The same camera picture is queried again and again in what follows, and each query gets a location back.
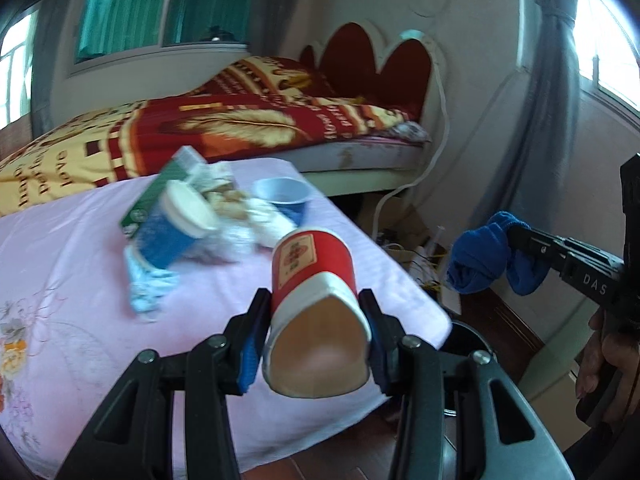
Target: red paper cup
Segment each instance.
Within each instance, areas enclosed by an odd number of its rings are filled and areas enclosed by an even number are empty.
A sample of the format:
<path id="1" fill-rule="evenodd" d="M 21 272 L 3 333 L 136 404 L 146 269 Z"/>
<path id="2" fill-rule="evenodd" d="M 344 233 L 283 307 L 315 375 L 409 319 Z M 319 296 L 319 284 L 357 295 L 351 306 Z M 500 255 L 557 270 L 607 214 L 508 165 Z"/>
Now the red paper cup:
<path id="1" fill-rule="evenodd" d="M 345 243 L 324 229 L 298 229 L 278 242 L 271 265 L 271 331 L 262 361 L 271 389 L 305 399 L 357 390 L 369 379 L 371 330 Z"/>

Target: pink tablecloth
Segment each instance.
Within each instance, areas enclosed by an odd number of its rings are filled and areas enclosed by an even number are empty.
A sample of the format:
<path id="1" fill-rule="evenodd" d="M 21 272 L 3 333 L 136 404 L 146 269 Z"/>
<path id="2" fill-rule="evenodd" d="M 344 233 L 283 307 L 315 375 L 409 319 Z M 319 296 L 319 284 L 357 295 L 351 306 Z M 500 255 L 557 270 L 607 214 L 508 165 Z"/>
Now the pink tablecloth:
<path id="1" fill-rule="evenodd" d="M 232 163 L 249 189 L 267 176 L 296 176 L 274 158 Z M 144 348 L 185 352 L 244 312 L 255 289 L 270 286 L 270 252 L 242 264 L 179 262 L 181 286 L 164 298 L 156 323 L 127 303 L 125 240 L 118 221 L 147 186 L 139 178 L 34 206 L 0 218 L 0 425 L 37 474 L 52 477 L 114 381 Z M 408 332 L 439 346 L 450 323 L 440 307 L 333 204 L 316 192 L 306 224 L 348 244 L 359 288 L 370 287 Z M 258 378 L 230 397 L 241 470 L 309 447 L 356 423 L 384 401 L 372 382 L 333 399 L 289 399 Z M 183 398 L 174 421 L 174 467 L 184 475 Z"/>

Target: red headboard panel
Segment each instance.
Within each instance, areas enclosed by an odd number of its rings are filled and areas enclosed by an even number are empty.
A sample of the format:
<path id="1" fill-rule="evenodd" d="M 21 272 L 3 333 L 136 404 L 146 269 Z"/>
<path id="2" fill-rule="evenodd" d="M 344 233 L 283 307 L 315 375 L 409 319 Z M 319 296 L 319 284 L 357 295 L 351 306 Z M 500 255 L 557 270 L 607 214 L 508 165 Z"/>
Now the red headboard panel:
<path id="1" fill-rule="evenodd" d="M 300 62 L 312 67 L 314 61 L 313 49 L 305 47 Z M 431 56 L 420 41 L 403 41 L 378 74 L 369 35 L 357 23 L 347 23 L 329 40 L 318 69 L 338 96 L 363 96 L 383 107 L 402 107 L 419 120 L 431 77 Z"/>
<path id="2" fill-rule="evenodd" d="M 364 29 L 357 23 L 340 27 L 329 40 L 318 68 L 340 97 L 370 95 L 376 58 Z"/>

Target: blue towel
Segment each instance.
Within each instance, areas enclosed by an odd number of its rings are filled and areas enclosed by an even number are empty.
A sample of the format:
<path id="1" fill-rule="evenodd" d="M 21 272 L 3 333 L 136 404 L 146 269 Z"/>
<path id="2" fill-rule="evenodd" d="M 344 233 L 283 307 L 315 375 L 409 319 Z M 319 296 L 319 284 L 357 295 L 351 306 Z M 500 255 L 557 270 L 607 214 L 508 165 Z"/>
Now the blue towel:
<path id="1" fill-rule="evenodd" d="M 505 270 L 511 288 L 520 296 L 540 286 L 549 264 L 509 247 L 506 233 L 513 225 L 529 227 L 511 213 L 500 211 L 485 226 L 467 231 L 456 240 L 447 269 L 447 281 L 456 291 L 471 294 L 485 290 Z"/>
<path id="2" fill-rule="evenodd" d="M 143 266 L 134 256 L 131 245 L 125 247 L 124 259 L 129 271 L 129 303 L 132 309 L 138 314 L 157 310 L 159 301 L 178 286 L 178 273 Z"/>

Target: white cable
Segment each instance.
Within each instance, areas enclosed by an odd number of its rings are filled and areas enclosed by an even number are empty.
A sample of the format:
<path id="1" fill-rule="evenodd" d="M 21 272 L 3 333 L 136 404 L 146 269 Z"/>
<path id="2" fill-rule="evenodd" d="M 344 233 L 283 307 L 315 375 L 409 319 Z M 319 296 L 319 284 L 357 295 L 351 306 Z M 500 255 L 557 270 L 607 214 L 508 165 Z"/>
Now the white cable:
<path id="1" fill-rule="evenodd" d="M 440 69 L 438 67 L 438 63 L 434 62 L 432 66 L 433 66 L 433 72 L 436 78 L 436 83 L 438 85 L 438 92 L 440 93 L 440 109 L 442 110 L 442 116 L 444 117 L 444 132 L 442 134 L 442 140 L 440 141 L 440 145 L 438 146 L 438 149 L 433 154 L 433 157 L 431 157 L 431 161 L 429 162 L 429 165 L 418 178 L 416 178 L 413 182 L 410 182 L 408 184 L 403 184 L 396 190 L 390 193 L 387 193 L 385 196 L 383 196 L 380 199 L 380 201 L 378 202 L 378 205 L 376 206 L 376 210 L 373 213 L 373 229 L 372 229 L 371 237 L 373 238 L 374 241 L 378 237 L 378 221 L 380 220 L 380 212 L 382 211 L 382 208 L 384 207 L 385 202 L 389 200 L 391 197 L 400 193 L 401 191 L 417 186 L 425 178 L 427 178 L 431 173 L 431 170 L 433 170 L 433 167 L 436 165 L 436 162 L 440 158 L 440 155 L 444 151 L 444 148 L 447 145 L 447 141 L 449 140 L 449 131 L 451 129 L 451 123 L 449 121 L 449 113 L 447 112 L 447 100 L 444 95 L 444 86 L 442 85 L 442 78 L 440 77 Z"/>

